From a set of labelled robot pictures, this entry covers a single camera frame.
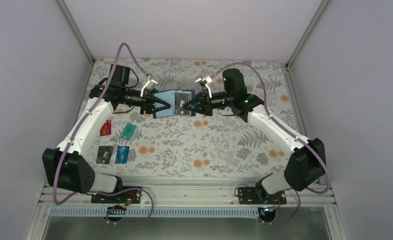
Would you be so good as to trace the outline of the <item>blue leather card holder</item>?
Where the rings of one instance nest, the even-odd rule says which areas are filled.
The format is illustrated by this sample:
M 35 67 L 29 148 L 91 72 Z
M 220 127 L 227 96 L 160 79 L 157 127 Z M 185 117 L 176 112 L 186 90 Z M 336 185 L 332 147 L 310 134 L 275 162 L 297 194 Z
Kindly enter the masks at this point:
M 191 89 L 170 89 L 158 91 L 152 94 L 153 97 L 161 100 L 154 103 L 154 119 L 165 117 L 194 117 L 195 112 L 184 109 L 185 103 L 195 97 L 195 91 Z

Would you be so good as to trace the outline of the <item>teal green credit card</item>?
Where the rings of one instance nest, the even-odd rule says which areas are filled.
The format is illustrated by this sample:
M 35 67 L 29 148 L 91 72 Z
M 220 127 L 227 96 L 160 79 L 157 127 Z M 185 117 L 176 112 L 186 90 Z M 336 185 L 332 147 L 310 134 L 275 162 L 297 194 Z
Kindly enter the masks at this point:
M 130 141 L 137 130 L 137 126 L 132 123 L 127 123 L 123 128 L 119 138 L 122 140 Z

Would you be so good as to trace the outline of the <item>red credit card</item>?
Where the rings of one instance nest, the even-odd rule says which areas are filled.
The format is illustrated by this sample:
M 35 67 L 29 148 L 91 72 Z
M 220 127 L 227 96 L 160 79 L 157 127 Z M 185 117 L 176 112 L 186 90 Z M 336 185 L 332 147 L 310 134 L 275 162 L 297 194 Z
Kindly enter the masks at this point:
M 112 134 L 112 120 L 108 119 L 103 123 L 99 131 L 99 135 L 103 137 L 103 136 L 109 136 L 111 134 Z

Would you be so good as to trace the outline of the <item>blue credit card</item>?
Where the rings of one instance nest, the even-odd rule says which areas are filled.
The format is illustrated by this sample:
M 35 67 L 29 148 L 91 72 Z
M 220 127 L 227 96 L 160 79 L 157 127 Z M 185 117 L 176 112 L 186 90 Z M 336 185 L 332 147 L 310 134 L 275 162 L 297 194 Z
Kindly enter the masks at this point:
M 129 150 L 130 150 L 129 146 L 120 146 L 119 145 L 117 147 L 115 163 L 116 164 L 126 164 L 128 162 Z

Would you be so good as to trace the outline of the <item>black credit card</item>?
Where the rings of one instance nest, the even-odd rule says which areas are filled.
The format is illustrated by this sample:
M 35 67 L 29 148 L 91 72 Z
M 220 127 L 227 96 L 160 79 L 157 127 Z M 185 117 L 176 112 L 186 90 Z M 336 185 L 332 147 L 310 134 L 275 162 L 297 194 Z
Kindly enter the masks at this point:
M 114 147 L 109 145 L 102 145 L 98 147 L 96 163 L 109 164 L 113 154 Z

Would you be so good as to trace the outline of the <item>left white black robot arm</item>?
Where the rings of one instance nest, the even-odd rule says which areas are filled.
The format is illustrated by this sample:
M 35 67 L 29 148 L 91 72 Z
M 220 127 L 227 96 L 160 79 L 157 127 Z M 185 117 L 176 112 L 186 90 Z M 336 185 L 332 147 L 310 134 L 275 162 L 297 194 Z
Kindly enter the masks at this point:
M 112 193 L 120 187 L 120 177 L 96 173 L 85 157 L 100 129 L 118 105 L 139 107 L 140 113 L 153 114 L 171 104 L 154 96 L 156 81 L 149 79 L 141 90 L 126 86 L 121 78 L 100 83 L 91 89 L 85 110 L 70 133 L 56 148 L 42 154 L 45 174 L 50 186 L 75 193 Z

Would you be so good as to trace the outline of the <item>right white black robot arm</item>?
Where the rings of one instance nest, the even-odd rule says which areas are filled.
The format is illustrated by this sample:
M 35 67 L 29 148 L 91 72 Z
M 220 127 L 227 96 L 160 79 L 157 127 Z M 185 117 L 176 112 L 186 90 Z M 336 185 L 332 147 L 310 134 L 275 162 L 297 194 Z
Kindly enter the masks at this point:
M 185 110 L 211 116 L 214 109 L 229 107 L 235 116 L 259 129 L 289 157 L 284 170 L 271 173 L 256 183 L 261 195 L 285 190 L 301 192 L 322 176 L 329 177 L 324 143 L 293 130 L 268 109 L 267 100 L 248 93 L 244 76 L 237 68 L 222 72 L 224 91 L 213 93 L 210 76 L 196 80 L 203 89 L 182 104 Z

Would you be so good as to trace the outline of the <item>floral patterned table mat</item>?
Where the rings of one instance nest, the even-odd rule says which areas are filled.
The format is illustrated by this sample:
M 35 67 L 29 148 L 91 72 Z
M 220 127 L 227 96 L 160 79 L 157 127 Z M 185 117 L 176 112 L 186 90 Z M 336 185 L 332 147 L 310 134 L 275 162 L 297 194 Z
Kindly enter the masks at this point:
M 114 58 L 99 58 L 90 75 L 80 113 L 90 90 L 109 76 Z M 191 60 L 141 58 L 138 63 L 158 82 L 157 89 L 193 89 L 195 80 L 211 75 L 234 62 L 230 60 Z M 267 105 L 273 113 L 297 130 L 292 101 L 281 63 L 246 61 L 265 82 Z M 141 115 L 139 108 L 111 115 L 111 133 L 97 136 L 85 157 L 96 172 L 117 176 L 149 177 L 264 177 L 285 170 L 288 156 L 265 133 L 238 116 L 170 116 L 154 119 Z M 130 140 L 121 138 L 127 124 L 135 125 Z M 113 147 L 109 163 L 97 163 L 98 148 Z M 118 147 L 129 147 L 127 162 L 115 163 Z

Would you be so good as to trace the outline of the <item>aluminium rail frame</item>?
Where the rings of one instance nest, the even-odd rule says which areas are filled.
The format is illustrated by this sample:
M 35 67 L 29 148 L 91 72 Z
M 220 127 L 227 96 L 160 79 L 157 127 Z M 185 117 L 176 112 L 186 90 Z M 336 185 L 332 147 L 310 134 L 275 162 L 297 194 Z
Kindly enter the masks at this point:
M 239 184 L 253 186 L 255 177 L 151 177 L 125 176 L 123 184 L 138 186 L 148 191 L 156 207 L 239 207 L 234 189 Z M 53 206 L 52 187 L 44 185 L 38 203 Z M 287 204 L 282 207 L 296 207 L 297 195 L 292 190 L 285 191 Z M 299 193 L 302 207 L 331 207 L 336 205 L 332 190 L 325 194 L 315 194 L 309 190 Z M 77 193 L 65 205 L 87 206 L 91 196 Z

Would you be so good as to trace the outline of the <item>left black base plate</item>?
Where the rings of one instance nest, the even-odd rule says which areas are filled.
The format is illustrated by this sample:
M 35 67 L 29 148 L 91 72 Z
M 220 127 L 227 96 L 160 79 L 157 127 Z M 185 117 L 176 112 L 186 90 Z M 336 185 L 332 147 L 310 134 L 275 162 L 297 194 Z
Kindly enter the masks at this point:
M 140 186 L 123 186 L 121 189 L 115 190 L 114 193 L 124 191 L 121 194 L 114 196 L 106 196 L 103 194 L 94 194 L 91 197 L 92 204 L 139 204 L 142 195 L 142 188 Z

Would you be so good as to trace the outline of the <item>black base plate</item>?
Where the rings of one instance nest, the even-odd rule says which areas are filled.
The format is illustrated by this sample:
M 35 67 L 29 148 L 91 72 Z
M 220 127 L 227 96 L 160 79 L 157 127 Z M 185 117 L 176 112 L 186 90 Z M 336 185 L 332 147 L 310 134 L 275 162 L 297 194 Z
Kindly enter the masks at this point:
M 243 185 L 238 186 L 234 194 L 241 205 L 284 205 L 287 203 L 284 191 L 268 194 L 263 189 Z
M 91 197 L 92 204 L 139 204 L 142 195 L 142 188 L 140 186 L 123 186 L 121 189 L 115 190 L 114 193 L 124 191 L 121 194 L 114 196 L 106 196 L 103 194 L 94 194 Z

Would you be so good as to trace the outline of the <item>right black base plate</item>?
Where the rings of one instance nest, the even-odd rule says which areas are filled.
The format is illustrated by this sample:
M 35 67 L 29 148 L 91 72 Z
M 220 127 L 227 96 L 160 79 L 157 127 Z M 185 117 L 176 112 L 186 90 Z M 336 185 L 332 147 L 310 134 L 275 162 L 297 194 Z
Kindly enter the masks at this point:
M 243 185 L 238 186 L 234 194 L 241 205 L 284 205 L 287 203 L 284 191 L 268 194 L 263 189 Z

